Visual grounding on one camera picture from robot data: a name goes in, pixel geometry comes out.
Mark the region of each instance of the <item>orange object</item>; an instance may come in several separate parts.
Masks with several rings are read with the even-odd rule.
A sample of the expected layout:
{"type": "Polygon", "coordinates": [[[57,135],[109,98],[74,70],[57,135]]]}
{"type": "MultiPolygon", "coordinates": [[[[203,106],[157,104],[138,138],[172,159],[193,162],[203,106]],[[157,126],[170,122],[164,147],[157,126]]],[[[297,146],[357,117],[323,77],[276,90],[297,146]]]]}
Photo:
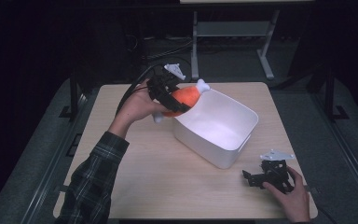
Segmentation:
{"type": "MultiPolygon", "coordinates": [[[[180,90],[174,91],[172,96],[180,103],[193,107],[202,93],[210,89],[209,85],[206,84],[202,79],[199,79],[196,86],[184,87],[180,90]]],[[[165,117],[176,117],[183,112],[165,112],[162,113],[165,117]]]]}

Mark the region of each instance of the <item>dark background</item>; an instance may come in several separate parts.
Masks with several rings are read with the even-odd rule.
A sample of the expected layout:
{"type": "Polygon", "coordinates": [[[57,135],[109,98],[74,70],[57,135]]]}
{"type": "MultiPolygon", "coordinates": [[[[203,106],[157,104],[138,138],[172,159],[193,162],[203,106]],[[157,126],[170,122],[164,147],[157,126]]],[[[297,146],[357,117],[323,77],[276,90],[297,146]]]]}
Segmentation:
{"type": "MultiPolygon", "coordinates": [[[[147,62],[142,43],[128,51],[133,43],[125,34],[191,34],[191,27],[183,25],[191,19],[178,22],[178,18],[191,18],[190,10],[175,12],[184,17],[172,17],[171,11],[100,10],[137,2],[82,1],[78,5],[76,1],[0,0],[0,190],[55,91],[72,73],[82,91],[105,83],[128,83],[147,62]],[[98,10],[76,9],[84,6],[98,10]],[[175,22],[182,25],[171,27],[175,22]]],[[[158,2],[143,1],[149,6],[158,2]]],[[[299,21],[293,20],[292,13],[282,9],[274,37],[288,33],[302,37],[288,76],[323,63],[358,104],[358,1],[317,1],[309,15],[297,15],[304,19],[299,21]],[[306,29],[299,33],[304,21],[306,29]]],[[[324,74],[317,77],[323,80],[324,74]]]]}

